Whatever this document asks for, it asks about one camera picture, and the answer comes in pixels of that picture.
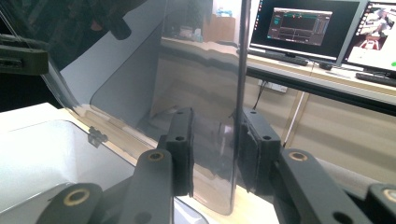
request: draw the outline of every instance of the wooden desk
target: wooden desk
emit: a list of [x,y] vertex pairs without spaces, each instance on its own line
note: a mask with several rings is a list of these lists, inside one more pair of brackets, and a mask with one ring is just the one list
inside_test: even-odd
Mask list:
[[248,55],[247,75],[396,116],[396,88],[358,80],[354,72],[325,71],[312,63],[298,66]]

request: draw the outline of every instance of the computer monitor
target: computer monitor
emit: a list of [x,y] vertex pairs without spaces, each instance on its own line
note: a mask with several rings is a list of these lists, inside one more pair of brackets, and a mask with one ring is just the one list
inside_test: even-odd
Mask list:
[[370,1],[346,51],[345,63],[396,77],[396,1]]
[[250,52],[269,50],[336,64],[366,5],[364,0],[259,1]]

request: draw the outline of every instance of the cable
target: cable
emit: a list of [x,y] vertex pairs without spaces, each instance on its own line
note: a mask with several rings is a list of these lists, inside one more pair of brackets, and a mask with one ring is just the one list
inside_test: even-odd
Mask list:
[[301,104],[302,104],[302,102],[303,102],[303,99],[304,99],[304,95],[305,95],[305,92],[303,92],[303,93],[301,94],[300,101],[298,102],[297,108],[296,108],[296,110],[294,111],[294,115],[293,115],[293,118],[292,118],[292,120],[291,120],[291,124],[290,124],[290,127],[289,127],[289,129],[288,129],[288,133],[286,134],[286,138],[285,138],[285,142],[283,143],[283,147],[285,147],[285,145],[288,143],[289,136],[290,136],[291,130],[293,129],[294,122],[295,122],[295,120],[297,119],[297,115],[298,115],[298,113],[299,113],[300,106],[301,106]]
[[253,109],[256,109],[257,104],[259,103],[260,97],[262,96],[262,91],[264,90],[264,86],[268,83],[268,81],[262,80],[262,85],[260,86],[259,89],[259,95],[257,96],[257,101],[256,104],[253,106]]
[[361,70],[358,70],[358,69],[345,68],[345,67],[340,67],[340,66],[334,66],[334,68],[340,69],[340,70],[346,70],[346,71],[350,71],[350,72],[356,72],[356,73],[368,73],[368,74],[372,74],[373,76],[387,77],[387,76],[389,75],[389,74],[386,73],[386,72],[361,71]]
[[312,62],[312,66],[311,66],[311,72],[310,72],[310,75],[312,76],[312,72],[314,71],[314,67],[315,67],[315,61],[312,61],[311,60],[311,62]]

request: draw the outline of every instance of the screw hole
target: screw hole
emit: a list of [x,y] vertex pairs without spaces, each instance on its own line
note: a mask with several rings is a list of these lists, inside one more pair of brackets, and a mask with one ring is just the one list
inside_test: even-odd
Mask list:
[[353,224],[352,219],[345,215],[344,213],[341,212],[335,212],[334,214],[332,214],[332,216],[335,218],[335,220],[337,220],[339,223],[342,224]]
[[295,161],[306,161],[308,157],[306,157],[303,153],[300,152],[291,152],[289,156]]
[[163,154],[161,152],[153,152],[148,155],[150,161],[160,161],[163,159]]
[[75,206],[85,202],[90,197],[90,191],[87,189],[75,189],[64,197],[64,205]]
[[393,203],[396,203],[396,189],[384,189],[385,197]]

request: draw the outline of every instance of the desk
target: desk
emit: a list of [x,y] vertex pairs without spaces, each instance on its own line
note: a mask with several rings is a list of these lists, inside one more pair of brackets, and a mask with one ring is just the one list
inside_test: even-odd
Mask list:
[[396,183],[396,88],[357,80],[353,72],[334,76],[312,64],[301,67],[252,55],[247,66],[247,106],[257,99],[254,78],[291,88],[286,93],[265,91],[257,107],[285,148],[301,148],[356,173]]
[[247,57],[248,76],[396,116],[396,88],[358,80],[354,72],[333,69],[331,73],[335,75],[312,63],[303,67]]

